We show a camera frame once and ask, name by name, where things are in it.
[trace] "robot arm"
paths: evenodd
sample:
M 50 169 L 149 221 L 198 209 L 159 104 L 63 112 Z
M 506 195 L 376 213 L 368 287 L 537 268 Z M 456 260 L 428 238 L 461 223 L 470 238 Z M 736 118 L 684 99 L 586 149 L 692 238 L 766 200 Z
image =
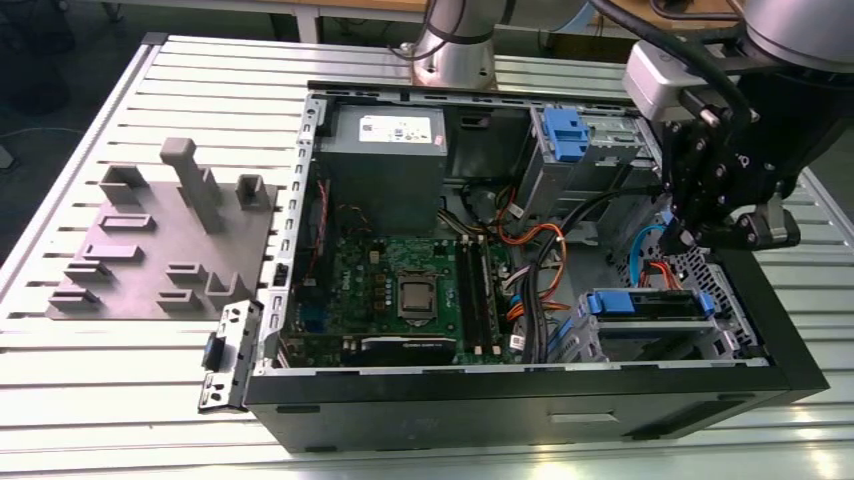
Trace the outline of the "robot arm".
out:
M 588 11 L 586 0 L 432 0 L 418 42 L 393 53 L 413 61 L 422 85 L 486 89 L 496 83 L 496 25 L 556 31 Z
M 665 33 L 613 0 L 590 4 L 642 39 L 624 84 L 661 126 L 676 217 L 665 252 L 696 244 L 748 250 L 797 245 L 801 232 L 782 200 L 851 123 L 854 1 L 748 0 L 736 28 L 690 37 Z M 417 81 L 490 88 L 496 25 L 556 30 L 585 8 L 585 0 L 434 0 L 405 57 Z M 756 210 L 733 219 L 745 206 Z
M 801 241 L 782 200 L 851 123 L 852 18 L 854 2 L 749 0 L 738 27 L 686 39 L 737 86 L 746 122 L 690 62 L 650 42 L 636 45 L 624 83 L 644 115 L 665 122 L 662 171 L 677 218 L 662 237 L 666 252 L 694 244 L 765 250 Z M 721 56 L 709 44 L 721 46 Z M 732 219 L 745 206 L 756 210 Z

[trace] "gray fixture plate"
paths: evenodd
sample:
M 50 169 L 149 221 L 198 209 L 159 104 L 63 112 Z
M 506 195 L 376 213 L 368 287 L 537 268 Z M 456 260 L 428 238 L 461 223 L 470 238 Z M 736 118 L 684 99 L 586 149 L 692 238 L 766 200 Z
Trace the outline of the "gray fixture plate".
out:
M 167 269 L 175 263 L 202 264 L 207 274 L 215 273 L 226 287 L 238 273 L 246 291 L 255 291 L 267 248 L 277 187 L 266 186 L 270 208 L 242 210 L 235 184 L 221 184 L 218 188 L 222 192 L 222 204 L 217 209 L 226 228 L 221 233 L 209 235 L 194 210 L 187 207 L 182 198 L 179 185 L 173 182 L 151 182 L 147 187 L 134 188 L 139 205 L 105 202 L 86 241 L 70 263 L 87 260 L 85 253 L 91 245 L 137 246 L 142 256 L 138 260 L 102 260 L 111 272 L 107 281 L 79 280 L 75 283 L 65 278 L 58 291 L 86 288 L 98 297 L 99 305 L 97 308 L 73 308 L 67 311 L 51 306 L 49 317 L 55 320 L 218 320 L 222 312 L 206 295 L 207 282 L 174 283 L 167 276 Z M 103 230 L 101 225 L 106 216 L 127 214 L 151 215 L 157 224 L 154 229 Z M 173 292 L 171 296 L 167 295 L 169 301 L 181 290 L 193 290 L 201 305 L 195 309 L 178 306 L 167 312 L 158 303 L 158 300 L 165 300 L 161 292 Z

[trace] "sticker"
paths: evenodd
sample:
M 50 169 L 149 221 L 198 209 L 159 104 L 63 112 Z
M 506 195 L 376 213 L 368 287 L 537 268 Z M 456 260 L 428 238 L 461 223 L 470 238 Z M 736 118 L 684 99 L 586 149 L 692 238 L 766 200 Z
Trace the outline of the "sticker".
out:
M 525 350 L 525 337 L 522 335 L 510 336 L 510 349 Z
M 510 205 L 508 205 L 508 211 L 517 218 L 522 218 L 522 214 L 525 213 L 525 210 L 522 210 L 522 207 L 520 205 L 517 205 L 516 203 L 512 203 Z
M 359 141 L 433 143 L 430 118 L 366 115 L 359 120 Z

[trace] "metal bracket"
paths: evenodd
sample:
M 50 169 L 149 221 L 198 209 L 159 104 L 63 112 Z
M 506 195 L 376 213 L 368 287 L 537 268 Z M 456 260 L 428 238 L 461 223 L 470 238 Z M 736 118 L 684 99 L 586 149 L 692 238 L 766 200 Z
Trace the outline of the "metal bracket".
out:
M 255 340 L 263 305 L 245 300 L 226 305 L 219 328 L 205 347 L 202 366 L 206 369 L 199 413 L 246 412 L 243 395 L 253 368 Z

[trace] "aluminum workbench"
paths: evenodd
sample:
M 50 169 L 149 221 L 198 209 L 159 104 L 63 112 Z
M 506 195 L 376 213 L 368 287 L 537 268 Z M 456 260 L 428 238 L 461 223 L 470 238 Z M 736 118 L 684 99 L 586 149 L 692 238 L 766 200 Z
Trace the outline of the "aluminum workbench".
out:
M 500 88 L 624 97 L 622 67 L 500 57 Z M 170 37 L 143 45 L 0 270 L 0 472 L 253 478 L 840 478 L 854 472 L 854 230 L 812 173 L 786 204 L 803 244 L 761 253 L 832 389 L 677 441 L 291 456 L 251 415 L 199 416 L 217 322 L 53 321 L 47 298 L 105 200 L 110 165 L 175 180 L 158 152 L 193 137 L 222 181 L 290 185 L 310 79 L 406 84 L 381 49 Z M 282 218 L 274 220 L 274 230 Z M 270 245 L 278 245 L 275 234 Z

